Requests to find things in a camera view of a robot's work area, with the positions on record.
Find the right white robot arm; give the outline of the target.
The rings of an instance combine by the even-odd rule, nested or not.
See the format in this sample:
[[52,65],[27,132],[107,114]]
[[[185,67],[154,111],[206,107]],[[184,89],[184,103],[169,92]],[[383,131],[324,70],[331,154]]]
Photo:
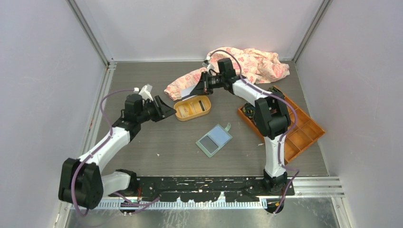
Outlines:
[[196,85],[181,91],[181,97],[187,99],[196,95],[210,95],[214,89],[223,88],[255,108],[255,126],[265,141],[266,162],[262,184],[266,193],[276,195],[286,185],[288,177],[281,144],[285,141],[291,119],[283,95],[278,91],[264,91],[237,74],[230,58],[220,59],[218,70],[215,75],[209,71],[202,72]]

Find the green card holder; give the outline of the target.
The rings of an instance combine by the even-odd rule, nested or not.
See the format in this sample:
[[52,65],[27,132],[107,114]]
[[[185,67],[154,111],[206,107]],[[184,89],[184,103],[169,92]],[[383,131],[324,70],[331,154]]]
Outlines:
[[206,154],[208,158],[211,158],[232,139],[232,135],[229,134],[230,128],[230,123],[228,123],[226,127],[222,127],[220,124],[217,124],[204,135],[209,136],[218,145],[218,149],[216,149],[215,152],[212,154],[208,153],[206,149],[200,144],[200,139],[202,139],[204,136],[197,140],[195,144]]

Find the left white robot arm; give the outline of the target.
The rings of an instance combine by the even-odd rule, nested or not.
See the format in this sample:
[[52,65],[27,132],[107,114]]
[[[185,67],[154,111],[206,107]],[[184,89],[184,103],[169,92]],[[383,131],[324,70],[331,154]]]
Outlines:
[[118,169],[105,176],[101,172],[136,137],[143,123],[158,122],[175,114],[176,110],[158,95],[153,98],[140,94],[128,95],[119,118],[111,125],[107,135],[87,153],[63,162],[59,200],[71,203],[76,208],[94,209],[105,196],[122,192],[127,196],[135,195],[139,189],[135,172]]

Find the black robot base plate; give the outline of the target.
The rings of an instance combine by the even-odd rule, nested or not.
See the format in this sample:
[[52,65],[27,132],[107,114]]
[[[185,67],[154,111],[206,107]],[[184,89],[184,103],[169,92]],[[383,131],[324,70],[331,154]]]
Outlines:
[[131,190],[120,190],[125,197],[140,196],[143,201],[159,197],[160,202],[254,202],[260,197],[281,197],[287,184],[270,189],[263,177],[138,177]]

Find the yellow oval tray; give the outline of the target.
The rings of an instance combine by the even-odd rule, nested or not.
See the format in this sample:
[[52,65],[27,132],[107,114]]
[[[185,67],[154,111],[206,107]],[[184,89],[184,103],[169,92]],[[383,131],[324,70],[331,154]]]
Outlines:
[[211,102],[206,95],[193,96],[174,105],[175,116],[179,121],[188,121],[203,115],[211,110]]

